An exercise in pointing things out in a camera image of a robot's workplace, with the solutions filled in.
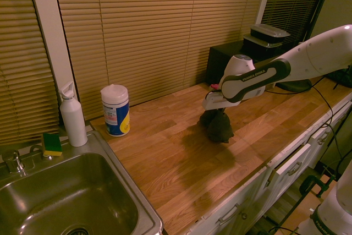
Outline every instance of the white water bottle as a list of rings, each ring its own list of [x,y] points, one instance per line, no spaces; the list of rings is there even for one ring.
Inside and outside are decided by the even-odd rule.
[[[59,93],[63,99],[60,110],[68,140],[74,147],[82,146],[86,144],[88,138],[81,103],[74,97],[73,82],[65,84],[59,89]]]

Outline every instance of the cabinet drawer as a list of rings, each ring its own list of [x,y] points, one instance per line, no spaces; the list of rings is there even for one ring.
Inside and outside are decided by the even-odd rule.
[[[344,107],[342,107],[333,117],[331,120],[331,126],[334,127],[336,124],[340,123],[344,118],[351,107],[352,102],[348,102]],[[319,145],[322,145],[326,139],[327,135],[331,131],[330,127],[320,128],[315,132],[309,139],[308,143],[312,144],[313,142],[318,142]]]
[[[242,205],[251,199],[257,188],[256,185],[260,184],[262,171],[265,169],[266,168],[263,168],[256,173],[215,209],[204,214],[198,222],[189,229],[186,235],[216,234],[224,229],[227,224],[236,218],[239,211],[243,208]]]
[[[302,145],[273,170],[268,186],[270,201],[276,201],[308,166],[306,158],[310,150],[310,144]]]
[[[331,126],[336,130],[341,122],[346,118],[346,113],[350,109],[352,102],[348,102],[343,106],[332,118]],[[318,129],[308,140],[308,143],[312,145],[311,152],[309,154],[309,166],[314,168],[325,150],[329,146],[329,142],[333,139],[333,132],[330,127],[323,127]]]

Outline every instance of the pink object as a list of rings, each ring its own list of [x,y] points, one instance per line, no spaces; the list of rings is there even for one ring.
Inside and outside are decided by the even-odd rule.
[[[212,85],[210,85],[210,87],[218,90],[219,89],[219,84],[212,84]]]

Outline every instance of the butcher block counter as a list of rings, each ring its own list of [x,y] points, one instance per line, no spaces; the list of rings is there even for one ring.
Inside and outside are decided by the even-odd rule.
[[[323,79],[316,88],[333,107],[352,89]],[[274,92],[286,92],[273,88]],[[183,234],[329,111],[314,89],[263,95],[227,108],[235,136],[211,142],[199,123],[206,84],[130,108],[130,132],[115,138],[104,118],[91,122],[146,195],[168,234]]]

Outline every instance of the faucet handle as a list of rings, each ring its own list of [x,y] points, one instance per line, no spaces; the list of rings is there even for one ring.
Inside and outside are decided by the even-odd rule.
[[[6,163],[7,168],[11,173],[18,173],[23,171],[24,165],[20,159],[20,153],[18,150],[7,150],[1,155],[2,160]]]

